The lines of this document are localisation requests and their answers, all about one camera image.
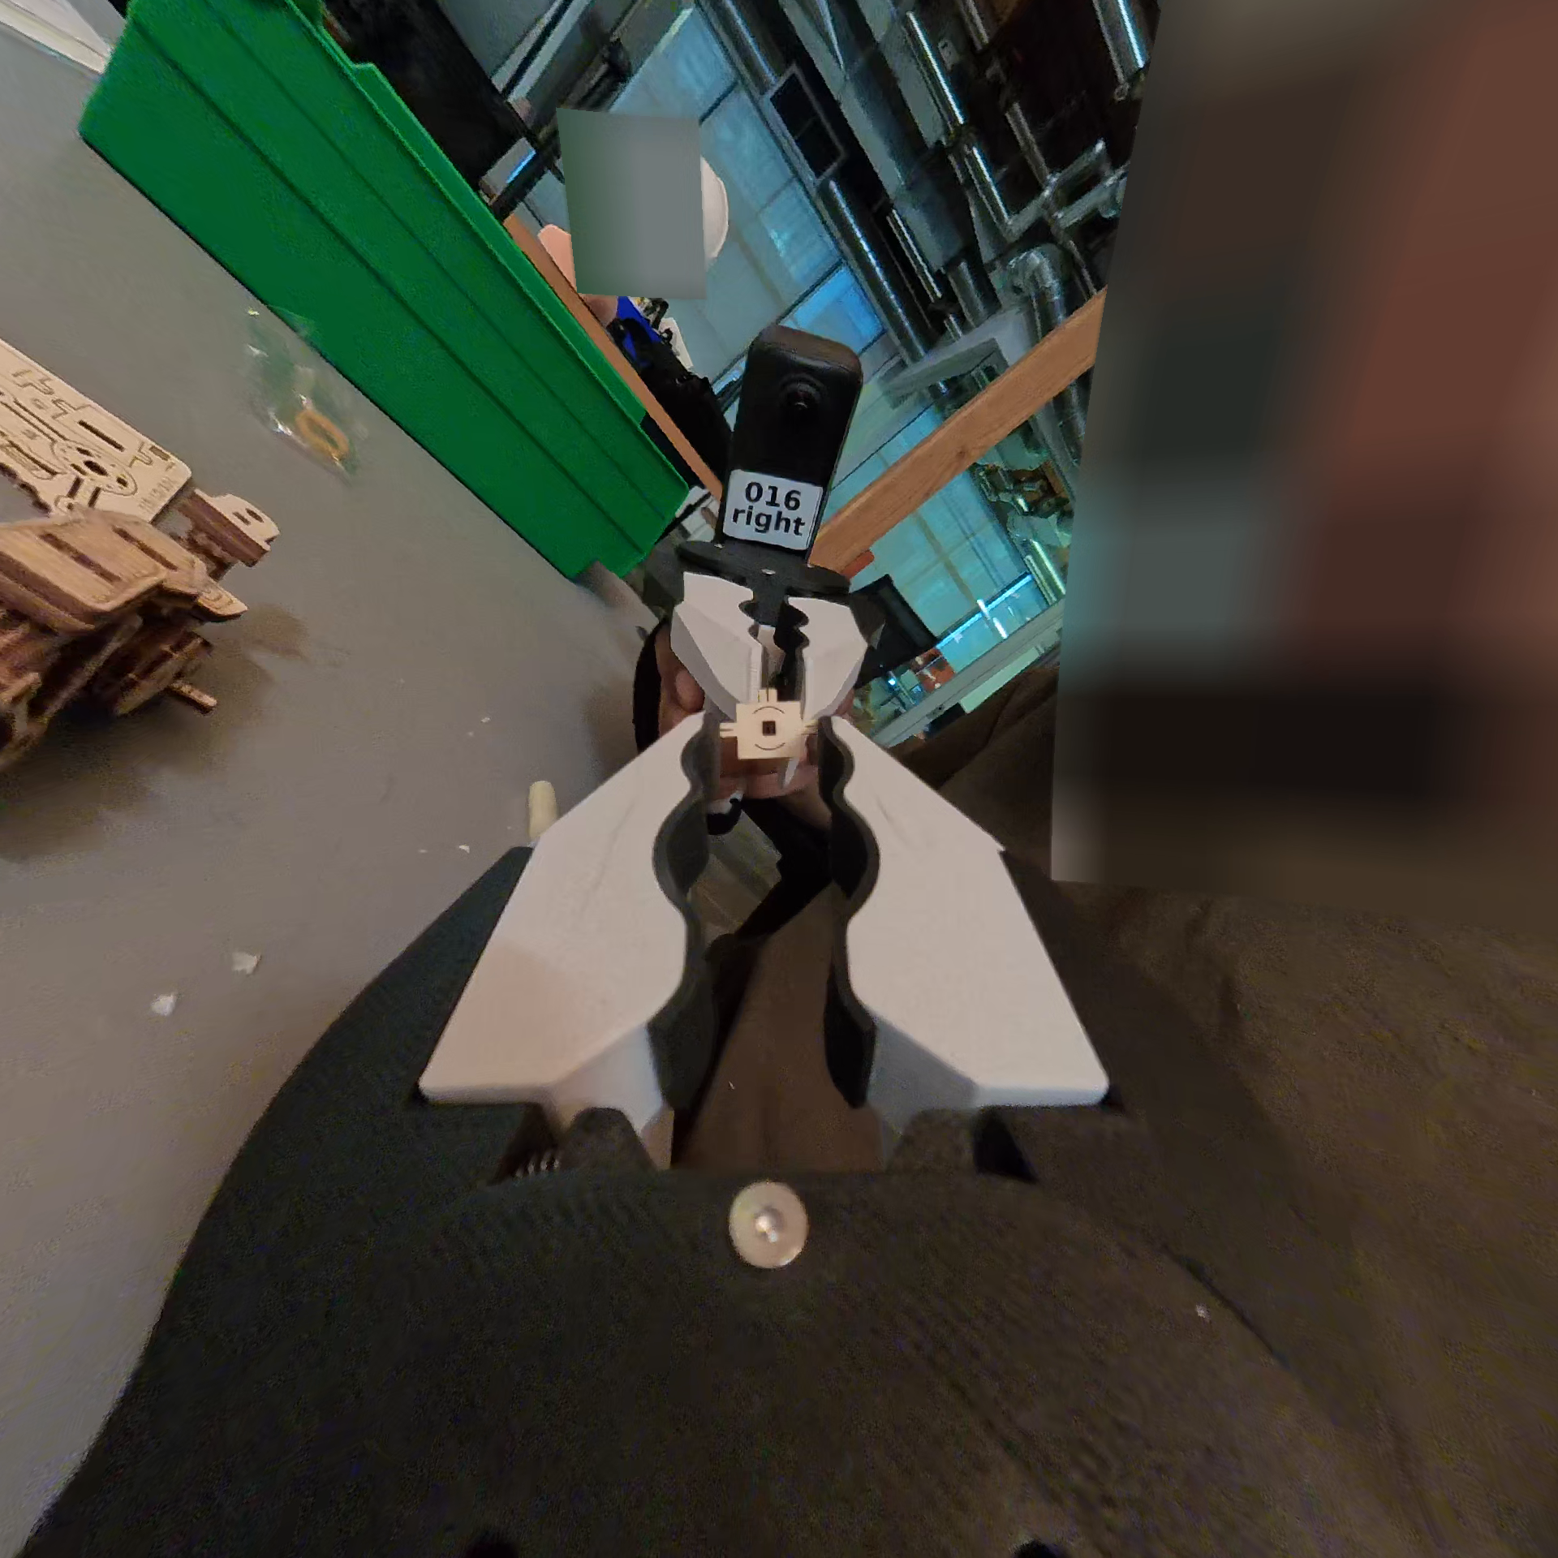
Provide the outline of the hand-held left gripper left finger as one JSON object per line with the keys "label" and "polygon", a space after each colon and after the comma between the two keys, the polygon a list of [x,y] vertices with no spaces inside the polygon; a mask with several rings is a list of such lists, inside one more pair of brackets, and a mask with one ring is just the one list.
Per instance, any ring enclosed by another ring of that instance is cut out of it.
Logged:
{"label": "hand-held left gripper left finger", "polygon": [[653,1133],[696,1088],[670,1029],[696,988],[718,721],[694,716],[566,810],[516,886],[421,1072],[430,1103],[610,1109]]}

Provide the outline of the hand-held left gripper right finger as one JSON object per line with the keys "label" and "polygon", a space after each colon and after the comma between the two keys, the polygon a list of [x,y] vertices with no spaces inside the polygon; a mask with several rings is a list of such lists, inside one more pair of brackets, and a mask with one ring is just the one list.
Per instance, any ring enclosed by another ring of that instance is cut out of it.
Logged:
{"label": "hand-held left gripper right finger", "polygon": [[844,719],[816,740],[842,894],[824,1048],[842,1098],[885,1133],[1100,1103],[1107,1074],[1000,844]]}

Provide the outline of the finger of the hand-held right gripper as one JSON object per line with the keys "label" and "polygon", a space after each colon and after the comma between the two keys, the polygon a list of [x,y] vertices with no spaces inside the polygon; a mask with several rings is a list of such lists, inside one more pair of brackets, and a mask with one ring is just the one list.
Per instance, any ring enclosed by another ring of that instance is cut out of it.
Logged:
{"label": "finger of the hand-held right gripper", "polygon": [[848,703],[868,638],[848,597],[788,597],[779,619],[779,693],[818,721]]}
{"label": "finger of the hand-held right gripper", "polygon": [[724,718],[753,706],[766,684],[753,606],[753,591],[744,582],[701,571],[683,577],[673,610],[673,653]]}

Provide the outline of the small wooden puzzle piece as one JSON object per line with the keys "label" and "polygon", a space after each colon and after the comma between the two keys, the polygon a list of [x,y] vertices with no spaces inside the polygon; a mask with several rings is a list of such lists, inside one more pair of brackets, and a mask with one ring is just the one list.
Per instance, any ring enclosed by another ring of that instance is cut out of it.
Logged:
{"label": "small wooden puzzle piece", "polygon": [[740,766],[788,766],[807,758],[813,731],[814,721],[805,718],[801,699],[787,699],[764,688],[755,701],[735,706],[718,736]]}

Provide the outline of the grey desk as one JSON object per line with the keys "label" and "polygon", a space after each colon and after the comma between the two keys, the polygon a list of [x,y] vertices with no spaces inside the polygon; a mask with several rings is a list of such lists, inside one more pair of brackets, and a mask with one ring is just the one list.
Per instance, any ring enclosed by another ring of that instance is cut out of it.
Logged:
{"label": "grey desk", "polygon": [[373,406],[351,480],[273,434],[252,297],[82,143],[89,74],[4,29],[2,76],[4,339],[280,528],[232,575],[213,714],[74,719],[4,773],[15,1554],[302,1053],[523,840],[532,781],[570,805],[627,760],[636,627]]}

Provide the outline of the person's right hand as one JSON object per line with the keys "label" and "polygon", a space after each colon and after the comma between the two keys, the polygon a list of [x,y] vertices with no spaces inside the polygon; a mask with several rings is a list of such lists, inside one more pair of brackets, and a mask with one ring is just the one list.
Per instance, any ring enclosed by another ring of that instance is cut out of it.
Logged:
{"label": "person's right hand", "polygon": [[[688,719],[701,725],[707,695],[672,649],[670,623],[655,629],[651,645],[657,675],[655,738]],[[724,805],[735,795],[746,803],[777,801],[798,794],[811,782],[814,782],[814,766],[809,762],[759,766],[736,755],[735,740],[722,740],[720,744],[716,805]]]}

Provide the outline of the wooden beam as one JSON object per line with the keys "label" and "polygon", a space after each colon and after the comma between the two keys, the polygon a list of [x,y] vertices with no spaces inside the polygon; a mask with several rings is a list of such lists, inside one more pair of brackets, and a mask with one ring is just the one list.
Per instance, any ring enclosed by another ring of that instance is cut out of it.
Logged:
{"label": "wooden beam", "polygon": [[853,495],[818,532],[811,560],[842,573],[928,499],[1091,371],[1107,287],[1085,300],[972,402]]}

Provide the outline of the silver ventilation pipes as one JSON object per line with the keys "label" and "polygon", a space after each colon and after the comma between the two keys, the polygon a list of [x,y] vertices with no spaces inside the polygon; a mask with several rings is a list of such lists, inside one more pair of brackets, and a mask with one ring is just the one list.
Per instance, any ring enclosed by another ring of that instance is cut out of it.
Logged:
{"label": "silver ventilation pipes", "polygon": [[696,5],[905,361],[1106,280],[1163,5]]}

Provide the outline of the green plastic bin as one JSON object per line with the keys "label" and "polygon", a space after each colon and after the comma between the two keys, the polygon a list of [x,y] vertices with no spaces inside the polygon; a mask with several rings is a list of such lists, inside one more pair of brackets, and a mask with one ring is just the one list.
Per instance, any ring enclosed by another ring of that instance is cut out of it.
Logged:
{"label": "green plastic bin", "polygon": [[295,3],[130,3],[84,141],[573,578],[692,478],[373,65]]}

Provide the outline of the small clear plastic bag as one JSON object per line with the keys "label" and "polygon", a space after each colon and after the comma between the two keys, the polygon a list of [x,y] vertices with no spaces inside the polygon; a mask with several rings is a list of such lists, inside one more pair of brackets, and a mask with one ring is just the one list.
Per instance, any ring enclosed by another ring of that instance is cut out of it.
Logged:
{"label": "small clear plastic bag", "polygon": [[273,434],[341,478],[358,475],[360,397],[321,356],[310,322],[251,306],[245,373],[252,410]]}

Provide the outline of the wooden motorcycle model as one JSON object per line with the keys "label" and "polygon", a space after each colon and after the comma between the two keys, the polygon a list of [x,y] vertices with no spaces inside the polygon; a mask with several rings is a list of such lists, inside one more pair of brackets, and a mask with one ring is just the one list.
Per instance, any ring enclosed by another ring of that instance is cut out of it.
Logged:
{"label": "wooden motorcycle model", "polygon": [[239,495],[189,489],[158,519],[67,502],[2,530],[2,768],[37,749],[69,710],[128,716],[174,697],[210,714],[193,684],[202,627],[247,604],[236,567],[271,552],[280,526]]}

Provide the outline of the wooden puzzle sheet round holes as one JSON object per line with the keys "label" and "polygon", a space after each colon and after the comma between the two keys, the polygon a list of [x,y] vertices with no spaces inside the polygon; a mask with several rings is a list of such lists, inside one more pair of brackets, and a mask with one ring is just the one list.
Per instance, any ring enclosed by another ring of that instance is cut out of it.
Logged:
{"label": "wooden puzzle sheet round holes", "polygon": [[156,519],[191,469],[63,378],[2,341],[2,473],[47,515]]}

